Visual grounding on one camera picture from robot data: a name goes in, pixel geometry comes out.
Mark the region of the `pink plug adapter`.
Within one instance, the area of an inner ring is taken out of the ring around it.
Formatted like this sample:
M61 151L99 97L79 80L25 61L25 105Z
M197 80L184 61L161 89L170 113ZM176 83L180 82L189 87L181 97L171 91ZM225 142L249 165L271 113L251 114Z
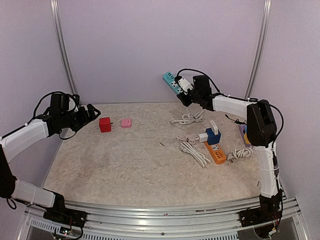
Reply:
M132 119L124 118L120 121L120 125L122 128L131 128L132 127Z

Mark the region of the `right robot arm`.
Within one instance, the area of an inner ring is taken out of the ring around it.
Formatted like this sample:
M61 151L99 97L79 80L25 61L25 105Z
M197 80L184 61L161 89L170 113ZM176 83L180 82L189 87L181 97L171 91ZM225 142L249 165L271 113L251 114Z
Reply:
M207 75L197 75L190 83L184 77L174 78L182 92L180 101L187 107L192 103L204 110L223 112L245 119L247 138L256 152L260 169L259 207L242 211L243 221L264 223L280 221L283 214L283 193L279 183L279 165L276 155L276 140L280 133L272 110L274 106L267 100L252 100L212 92L212 80Z

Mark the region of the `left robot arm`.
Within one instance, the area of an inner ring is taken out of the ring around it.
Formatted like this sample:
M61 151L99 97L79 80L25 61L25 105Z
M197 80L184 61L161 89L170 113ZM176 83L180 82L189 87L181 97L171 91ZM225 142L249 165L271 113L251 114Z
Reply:
M10 168L12 160L29 148L60 136L64 130L76 134L101 114L92 104L81 105L77 94L53 91L45 97L50 101L43 113L38 114L34 109L28 122L0 138L0 197L8 202L40 207L47 220L82 227L86 212L66 207L62 194L18 179Z

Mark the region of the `red cube socket adapter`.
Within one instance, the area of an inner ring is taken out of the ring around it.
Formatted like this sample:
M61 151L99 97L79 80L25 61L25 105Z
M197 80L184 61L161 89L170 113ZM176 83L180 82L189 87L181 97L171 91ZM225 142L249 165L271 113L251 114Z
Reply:
M112 131L112 127L115 121L111 120L110 117L102 117L99 119L99 129L101 133L107 133Z

